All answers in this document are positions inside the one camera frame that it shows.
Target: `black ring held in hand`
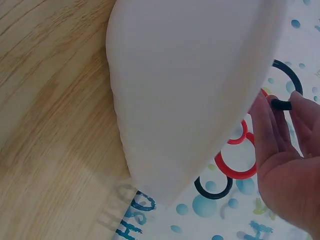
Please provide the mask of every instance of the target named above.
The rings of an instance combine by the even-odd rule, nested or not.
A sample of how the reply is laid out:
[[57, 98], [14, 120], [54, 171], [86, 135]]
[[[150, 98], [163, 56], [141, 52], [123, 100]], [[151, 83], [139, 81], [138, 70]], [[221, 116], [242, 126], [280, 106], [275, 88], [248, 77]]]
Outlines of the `black ring held in hand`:
[[[288, 67], [286, 64], [284, 64], [283, 62], [281, 62], [279, 60], [276, 60], [276, 59], [273, 61], [272, 67], [280, 69], [285, 74], [287, 74], [288, 77], [293, 82], [295, 90], [297, 92], [299, 92], [301, 95], [303, 95], [301, 82], [300, 82], [298, 76], [295, 74], [294, 71], [292, 71], [292, 69], [290, 67]], [[277, 109], [277, 110], [283, 110], [283, 111], [292, 110], [291, 102], [289, 102], [289, 101], [281, 101], [279, 99], [273, 99], [271, 101], [271, 106], [274, 109]]]
[[211, 200], [218, 200], [218, 199], [222, 199], [224, 198], [231, 190], [232, 185], [233, 185], [233, 179], [226, 176], [227, 179], [227, 184], [225, 189], [220, 192], [220, 193], [210, 193], [207, 192], [206, 190], [204, 190], [204, 188], [201, 185], [200, 182], [200, 177], [198, 177], [195, 181], [194, 181], [194, 186], [197, 189], [197, 191], [205, 198], [207, 199], [211, 199]]

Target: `wood grain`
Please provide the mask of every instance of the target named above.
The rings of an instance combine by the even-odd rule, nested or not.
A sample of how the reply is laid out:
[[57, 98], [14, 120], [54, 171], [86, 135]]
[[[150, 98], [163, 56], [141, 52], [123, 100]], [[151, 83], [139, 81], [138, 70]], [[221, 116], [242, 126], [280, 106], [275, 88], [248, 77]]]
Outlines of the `wood grain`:
[[106, 59], [113, 5], [0, 0], [1, 240], [111, 239], [135, 194]]

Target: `blue bubble print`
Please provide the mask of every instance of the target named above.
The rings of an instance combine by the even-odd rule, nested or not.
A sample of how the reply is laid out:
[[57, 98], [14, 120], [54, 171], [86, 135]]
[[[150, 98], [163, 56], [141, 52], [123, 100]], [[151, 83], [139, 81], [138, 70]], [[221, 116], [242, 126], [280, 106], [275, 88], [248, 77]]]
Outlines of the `blue bubble print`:
[[220, 235], [214, 235], [212, 237], [212, 240], [224, 240], [224, 238], [222, 236], [220, 236]]
[[301, 24], [298, 20], [294, 19], [291, 21], [291, 25], [292, 27], [294, 27], [295, 29], [299, 29], [301, 27]]
[[252, 195], [255, 192], [255, 183], [251, 178], [245, 180], [236, 180], [235, 184], [239, 191], [244, 195]]
[[286, 90], [287, 90], [287, 92], [288, 92], [289, 94], [292, 94], [293, 91], [295, 90], [295, 85], [294, 85], [294, 83], [290, 80], [290, 81], [288, 81], [288, 82], [286, 83], [285, 88], [286, 88]]
[[178, 206], [176, 206], [175, 210], [179, 215], [182, 215], [182, 216], [187, 215], [189, 212], [188, 206], [183, 203], [178, 204]]
[[237, 209], [239, 207], [239, 202], [237, 199], [235, 198], [231, 198], [229, 201], [228, 201], [228, 205], [230, 208], [232, 209]]
[[205, 189], [209, 192], [214, 192], [217, 189], [217, 185], [214, 181], [207, 181], [205, 183]]
[[198, 195], [192, 202], [192, 208], [199, 217], [210, 218], [217, 211], [217, 202], [216, 200], [211, 200], [202, 195]]
[[182, 233], [182, 229], [181, 227], [177, 226], [177, 225], [172, 225], [171, 230], [174, 231], [176, 234], [181, 234]]
[[317, 94], [317, 93], [318, 93], [318, 88], [317, 88], [316, 86], [314, 86], [314, 87], [312, 88], [312, 93], [313, 93], [313, 94]]
[[270, 78], [268, 78], [268, 82], [269, 82], [270, 84], [274, 84], [275, 80], [270, 77]]
[[311, 4], [311, 0], [303, 0], [303, 3], [307, 6], [309, 6]]

